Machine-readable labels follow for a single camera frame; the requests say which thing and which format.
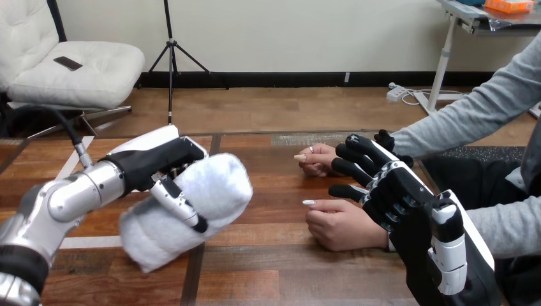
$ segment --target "robotic arm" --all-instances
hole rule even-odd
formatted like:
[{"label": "robotic arm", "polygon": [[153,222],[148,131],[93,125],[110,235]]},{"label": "robotic arm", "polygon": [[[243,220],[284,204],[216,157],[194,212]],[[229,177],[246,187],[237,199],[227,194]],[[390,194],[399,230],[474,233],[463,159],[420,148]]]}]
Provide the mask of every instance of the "robotic arm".
[{"label": "robotic arm", "polygon": [[[77,150],[87,156],[85,149]],[[208,157],[207,151],[175,126],[139,136],[96,164],[67,178],[34,186],[17,213],[0,227],[0,305],[40,305],[40,294],[66,235],[86,214],[133,190],[150,190],[171,213],[204,233],[207,221],[184,198],[171,171]]]},{"label": "robotic arm", "polygon": [[350,135],[336,147],[332,169],[360,185],[338,185],[331,196],[362,204],[389,232],[406,265],[406,283],[421,306],[500,305],[494,260],[452,191],[437,196],[395,155]]}]

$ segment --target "person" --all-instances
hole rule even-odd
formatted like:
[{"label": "person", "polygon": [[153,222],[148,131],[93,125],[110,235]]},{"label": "person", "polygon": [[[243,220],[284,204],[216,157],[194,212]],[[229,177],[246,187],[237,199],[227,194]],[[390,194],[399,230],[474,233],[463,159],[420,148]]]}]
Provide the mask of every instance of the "person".
[{"label": "person", "polygon": [[[423,163],[440,190],[451,189],[496,259],[541,254],[541,123],[533,129],[521,163],[482,163],[433,156],[473,143],[541,101],[541,33],[504,68],[470,94],[391,136],[394,152]],[[307,175],[334,174],[334,148],[317,144],[300,152]],[[312,235],[332,251],[388,248],[387,232],[345,200],[307,201]],[[506,262],[506,267],[516,262]]]}]

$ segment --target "long white fingernail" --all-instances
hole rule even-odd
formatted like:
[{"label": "long white fingernail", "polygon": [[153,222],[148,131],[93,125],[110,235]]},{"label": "long white fingernail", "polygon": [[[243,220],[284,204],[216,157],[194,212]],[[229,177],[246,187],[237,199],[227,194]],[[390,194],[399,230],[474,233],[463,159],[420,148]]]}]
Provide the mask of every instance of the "long white fingernail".
[{"label": "long white fingernail", "polygon": [[293,158],[300,161],[301,163],[304,163],[306,161],[306,155],[304,155],[304,154],[295,155],[295,156],[293,156]]}]

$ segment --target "white wall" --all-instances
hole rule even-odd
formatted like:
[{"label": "white wall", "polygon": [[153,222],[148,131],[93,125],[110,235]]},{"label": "white wall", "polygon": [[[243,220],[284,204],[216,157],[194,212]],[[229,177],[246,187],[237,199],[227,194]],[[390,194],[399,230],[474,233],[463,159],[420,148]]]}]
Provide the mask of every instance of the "white wall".
[{"label": "white wall", "polygon": [[[161,0],[57,0],[69,40],[129,43],[149,69],[167,40]],[[175,39],[211,71],[434,71],[448,22],[435,0],[170,0]],[[531,38],[457,29],[449,69],[494,71]],[[179,56],[181,71],[198,71]],[[168,69],[168,58],[157,70]]]}]

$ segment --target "black phone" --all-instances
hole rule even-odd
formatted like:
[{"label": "black phone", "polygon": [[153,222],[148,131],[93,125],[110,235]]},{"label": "black phone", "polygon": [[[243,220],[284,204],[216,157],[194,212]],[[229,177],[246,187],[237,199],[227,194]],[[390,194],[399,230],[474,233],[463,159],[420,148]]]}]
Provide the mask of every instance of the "black phone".
[{"label": "black phone", "polygon": [[57,57],[53,61],[59,63],[60,65],[68,68],[71,71],[75,71],[75,70],[77,70],[77,69],[79,69],[79,68],[81,68],[83,66],[83,65],[79,64],[78,62],[72,61],[71,59],[69,59],[69,58],[67,58],[65,56]]}]

